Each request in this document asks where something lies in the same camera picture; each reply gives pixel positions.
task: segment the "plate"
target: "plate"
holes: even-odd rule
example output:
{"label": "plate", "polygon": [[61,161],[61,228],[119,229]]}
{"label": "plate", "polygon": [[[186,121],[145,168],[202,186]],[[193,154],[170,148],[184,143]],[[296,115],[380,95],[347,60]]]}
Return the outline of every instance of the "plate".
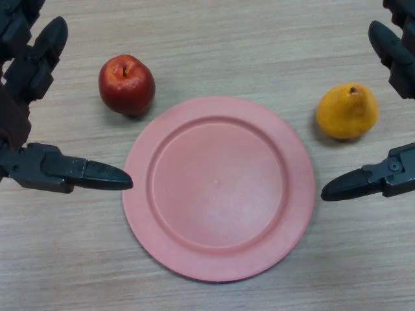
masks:
{"label": "plate", "polygon": [[202,281],[251,277],[299,242],[313,213],[313,165],[294,130],[249,100],[206,97],[154,119],[134,143],[123,192],[140,244]]}

